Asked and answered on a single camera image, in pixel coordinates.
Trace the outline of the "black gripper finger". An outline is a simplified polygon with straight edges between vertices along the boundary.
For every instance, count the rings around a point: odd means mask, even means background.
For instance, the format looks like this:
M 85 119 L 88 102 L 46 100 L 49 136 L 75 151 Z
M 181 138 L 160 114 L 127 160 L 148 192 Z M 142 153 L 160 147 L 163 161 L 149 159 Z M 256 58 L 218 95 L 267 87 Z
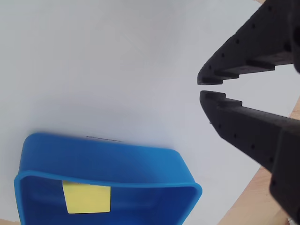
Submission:
M 199 85 L 294 65 L 300 70 L 300 2 L 267 0 L 203 65 Z
M 219 92 L 201 91 L 200 103 L 221 138 L 271 172 L 271 195 L 299 223 L 299 120 L 243 107 Z

